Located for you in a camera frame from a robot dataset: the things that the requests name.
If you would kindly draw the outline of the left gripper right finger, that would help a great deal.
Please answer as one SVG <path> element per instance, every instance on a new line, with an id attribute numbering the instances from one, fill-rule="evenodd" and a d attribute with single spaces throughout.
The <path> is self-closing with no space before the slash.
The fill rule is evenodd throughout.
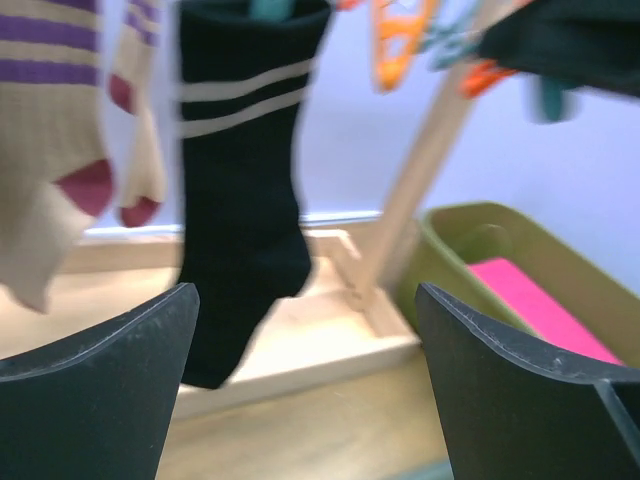
<path id="1" fill-rule="evenodd" d="M 455 478 L 638 478 L 638 369 L 556 347 L 432 284 L 415 302 Z"/>

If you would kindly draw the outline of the black sock tan stripes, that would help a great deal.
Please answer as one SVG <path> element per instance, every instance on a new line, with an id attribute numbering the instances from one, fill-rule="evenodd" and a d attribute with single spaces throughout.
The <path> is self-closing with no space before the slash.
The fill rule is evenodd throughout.
<path id="1" fill-rule="evenodd" d="M 178 7 L 179 278 L 200 297 L 182 377 L 187 385 L 220 387 L 271 307 L 297 295 L 310 274 L 292 143 L 331 14 L 325 1 L 299 1 L 276 22 L 252 18 L 245 1 Z"/>

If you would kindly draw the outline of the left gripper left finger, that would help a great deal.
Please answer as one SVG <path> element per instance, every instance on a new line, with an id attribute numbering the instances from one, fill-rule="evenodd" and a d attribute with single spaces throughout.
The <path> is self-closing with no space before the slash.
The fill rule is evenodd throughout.
<path id="1" fill-rule="evenodd" d="M 3 359 L 2 479 L 155 478 L 198 309 L 182 283 Z"/>

